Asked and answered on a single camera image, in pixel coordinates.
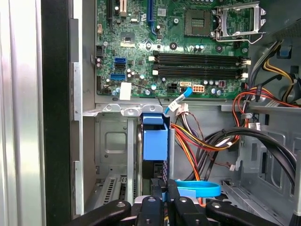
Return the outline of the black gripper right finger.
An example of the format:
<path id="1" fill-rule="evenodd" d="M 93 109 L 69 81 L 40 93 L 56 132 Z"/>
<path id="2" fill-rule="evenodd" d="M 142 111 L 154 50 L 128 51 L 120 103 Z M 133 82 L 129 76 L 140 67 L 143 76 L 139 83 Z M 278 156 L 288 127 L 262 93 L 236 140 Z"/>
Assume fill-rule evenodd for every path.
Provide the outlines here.
<path id="1" fill-rule="evenodd" d="M 167 180 L 168 215 L 171 226 L 275 226 L 276 223 L 235 207 L 213 200 L 204 208 L 191 198 L 180 196 L 176 181 Z"/>

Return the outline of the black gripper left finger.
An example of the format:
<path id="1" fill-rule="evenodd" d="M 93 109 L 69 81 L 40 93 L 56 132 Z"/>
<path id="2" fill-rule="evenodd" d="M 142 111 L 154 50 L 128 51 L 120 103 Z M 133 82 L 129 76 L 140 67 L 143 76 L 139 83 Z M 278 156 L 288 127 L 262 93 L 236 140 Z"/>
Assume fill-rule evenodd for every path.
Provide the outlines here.
<path id="1" fill-rule="evenodd" d="M 151 195 L 139 196 L 133 205 L 125 200 L 113 200 L 76 219 L 67 226 L 162 226 L 164 204 L 161 179 L 151 180 Z"/>

